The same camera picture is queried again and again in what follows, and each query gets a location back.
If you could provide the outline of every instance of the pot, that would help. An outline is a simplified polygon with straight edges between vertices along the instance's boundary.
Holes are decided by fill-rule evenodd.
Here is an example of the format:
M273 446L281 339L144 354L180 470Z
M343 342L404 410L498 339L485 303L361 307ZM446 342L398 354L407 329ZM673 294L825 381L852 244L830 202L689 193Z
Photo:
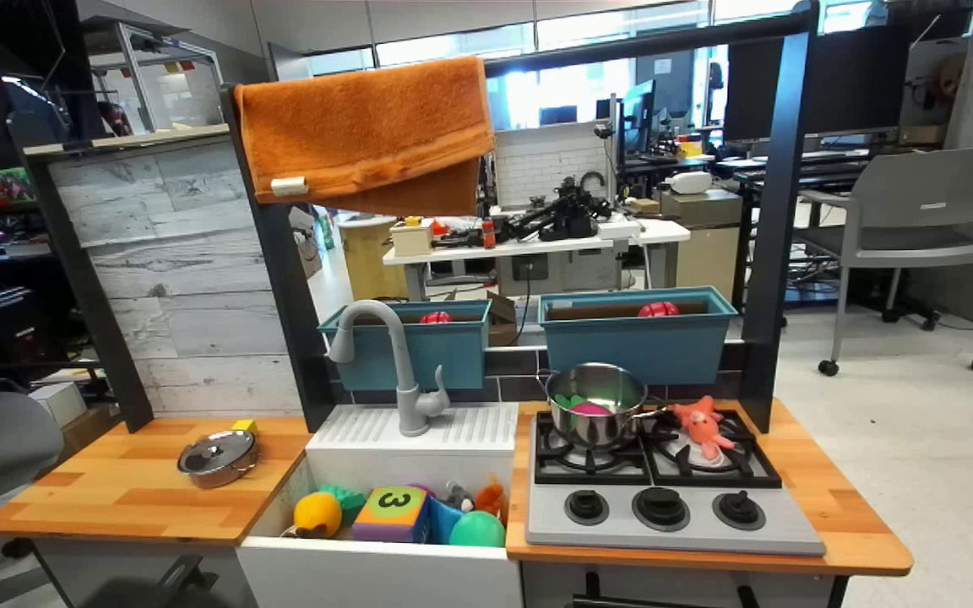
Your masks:
M630 426L648 417L644 395L636 375L609 361L585 361L547 378L554 428L593 451L630 437Z
M254 434L214 434L180 454L180 473L196 488L226 488L254 470Z

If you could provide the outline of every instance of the white table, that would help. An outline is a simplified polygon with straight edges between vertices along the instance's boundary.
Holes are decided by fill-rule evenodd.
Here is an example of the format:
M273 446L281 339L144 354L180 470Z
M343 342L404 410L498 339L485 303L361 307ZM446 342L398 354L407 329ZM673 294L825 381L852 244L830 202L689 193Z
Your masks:
M609 262L616 262L620 252L628 247L643 247L644 262L648 262L648 289L673 289L675 277L675 247L689 239L689 230L673 223L673 221L628 221L626 228L618 223L603 223L603 235L610 230L630 230L630 236L626 239L610 239L610 236L585 236L585 239L510 239L498 244L493 252L485 247L438 247L429 252L424 257L395 257L395 252L389 252L382 257L386 266L404 266L404 282L407 282L407 300L424 300L424 270L429 263L450 263L450 262L502 262L502 257L568 257L568 254L601 254ZM498 284L512 284L510 266L498 263Z

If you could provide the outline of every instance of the toy kitchen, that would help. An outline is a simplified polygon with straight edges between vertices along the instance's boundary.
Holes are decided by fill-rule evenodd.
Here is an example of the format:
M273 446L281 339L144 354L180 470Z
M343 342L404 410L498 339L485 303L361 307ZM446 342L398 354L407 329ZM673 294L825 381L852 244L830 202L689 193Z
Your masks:
M432 69L464 83L469 65ZM390 88L422 84L416 69L398 75ZM852 574L907 574L903 541L790 410L724 390L735 311L711 289L545 294L539 351L491 351L491 300L351 300L316 319L281 202L398 201L422 183L386 179L422 160L450 161L451 185L491 136L369 166L357 183L386 193L361 197L351 177L256 161L281 131L248 120L273 116L264 91L229 95L229 128L30 156L49 235L90 262L68 277L123 413L0 509L0 536L30 536L68 606L808 608L842 606ZM201 235L188 235L196 218L136 228L110 213L144 197L226 213ZM109 228L138 235L109 244ZM138 273L150 254L130 247L170 235L149 252L176 262ZM221 257L186 257L191 239Z

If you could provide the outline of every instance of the stovetop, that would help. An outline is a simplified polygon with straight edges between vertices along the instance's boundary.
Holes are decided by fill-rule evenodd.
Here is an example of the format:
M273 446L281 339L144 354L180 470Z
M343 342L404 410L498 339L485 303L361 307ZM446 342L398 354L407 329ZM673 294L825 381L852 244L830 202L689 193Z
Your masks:
M610 451L585 451L532 422L530 544L825 556L754 434L718 413L718 460L687 442L673 417Z

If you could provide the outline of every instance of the metal bowl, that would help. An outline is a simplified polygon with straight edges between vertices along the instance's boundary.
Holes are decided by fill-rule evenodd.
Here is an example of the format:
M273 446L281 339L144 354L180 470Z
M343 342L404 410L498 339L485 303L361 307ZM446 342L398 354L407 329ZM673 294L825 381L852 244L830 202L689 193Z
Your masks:
M648 390L636 375L609 361L585 361L547 378L554 428L593 451L628 441L630 413L644 395Z

